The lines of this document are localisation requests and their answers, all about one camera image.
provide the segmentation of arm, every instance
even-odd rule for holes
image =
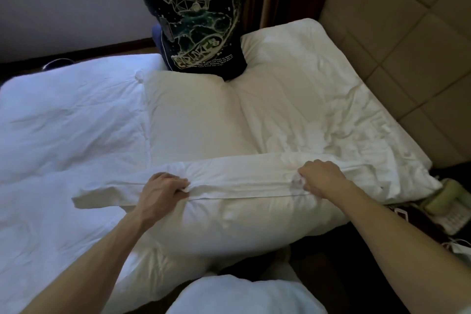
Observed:
[[[306,190],[352,221],[391,287],[412,314],[451,313],[471,305],[471,270],[420,230],[378,204],[332,162],[307,162]]]
[[[100,313],[136,242],[188,197],[180,191],[188,185],[187,179],[171,174],[153,175],[134,210],[39,293],[22,314]]]

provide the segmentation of telephone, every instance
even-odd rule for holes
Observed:
[[[443,179],[443,187],[420,204],[430,220],[453,236],[471,220],[471,194],[453,179]]]

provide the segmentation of wooden baseboard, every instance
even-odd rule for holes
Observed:
[[[29,60],[14,61],[0,64],[0,84],[3,84],[10,78],[18,76],[22,71],[40,68],[50,61],[55,59],[71,59],[74,61],[83,61],[96,57],[103,57],[114,55],[116,53],[128,52],[138,49],[145,49],[153,47],[156,44],[151,37],[141,40],[128,41],[126,43],[116,43],[114,45],[107,45],[102,47],[95,47],[93,49],[78,50],[72,52],[61,53],[58,55],[50,55],[37,57]]]

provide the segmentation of upholstered headboard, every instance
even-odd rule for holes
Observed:
[[[436,167],[471,160],[471,0],[327,0],[319,21]]]

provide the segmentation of white pillow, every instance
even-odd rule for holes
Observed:
[[[239,98],[215,75],[144,74],[152,165],[257,154]]]
[[[187,177],[189,200],[149,230],[169,254],[234,256],[280,248],[312,230],[325,233],[347,222],[324,199],[292,188],[291,180],[306,161],[319,158],[337,163],[345,176],[381,202],[397,202],[395,170],[376,170],[359,162],[342,162],[332,155],[269,153],[174,163],[142,173],[93,183],[73,198],[81,209],[130,206],[153,173],[167,171]],[[423,193],[433,191],[419,189]]]

